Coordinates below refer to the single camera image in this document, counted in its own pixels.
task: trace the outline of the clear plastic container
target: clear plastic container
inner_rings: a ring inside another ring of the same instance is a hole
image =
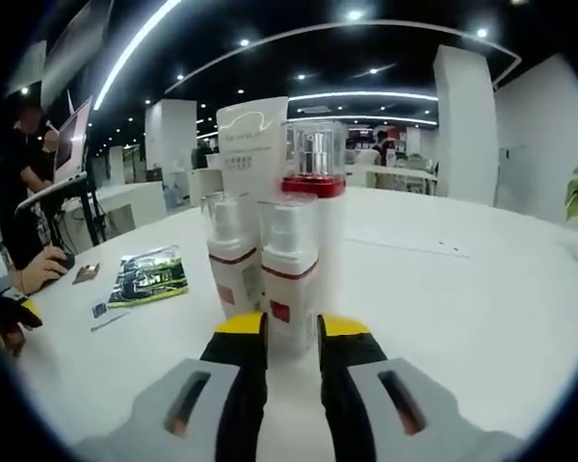
[[[339,122],[312,121],[288,123],[287,131],[293,162],[281,189],[285,193],[311,193],[318,197],[315,205],[319,251],[316,311],[335,313],[341,285],[347,129]]]

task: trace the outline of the white spray bottle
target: white spray bottle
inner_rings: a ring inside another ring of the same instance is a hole
[[[217,192],[201,200],[208,230],[208,252],[221,304],[227,318],[259,308],[261,250],[246,226],[238,197]]]
[[[264,203],[264,308],[272,354],[300,356],[316,338],[314,311],[318,252],[313,230],[316,196],[293,194]]]

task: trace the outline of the gray gripper housing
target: gray gripper housing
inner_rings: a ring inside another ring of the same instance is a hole
[[[214,461],[217,437],[237,366],[188,359],[138,395],[129,420],[105,437],[89,438],[73,450],[93,462]],[[193,385],[207,379],[184,438],[168,422]]]
[[[486,432],[463,418],[454,396],[404,359],[348,368],[373,433],[377,461],[503,462],[512,460],[521,441],[499,431]],[[394,402],[381,381],[395,376],[415,405],[424,428],[405,434]]]

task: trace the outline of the green booklet cover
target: green booklet cover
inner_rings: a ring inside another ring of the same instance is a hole
[[[109,308],[121,308],[184,294],[188,282],[177,245],[122,257]]]

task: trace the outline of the white pillar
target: white pillar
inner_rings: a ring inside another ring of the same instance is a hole
[[[145,111],[145,162],[161,168],[166,183],[187,181],[197,148],[197,102],[163,99]],[[187,191],[188,184],[178,185]]]
[[[486,58],[441,45],[433,66],[439,98],[437,193],[491,206],[499,161]]]
[[[112,185],[124,184],[124,154],[122,146],[109,148],[109,177]]]

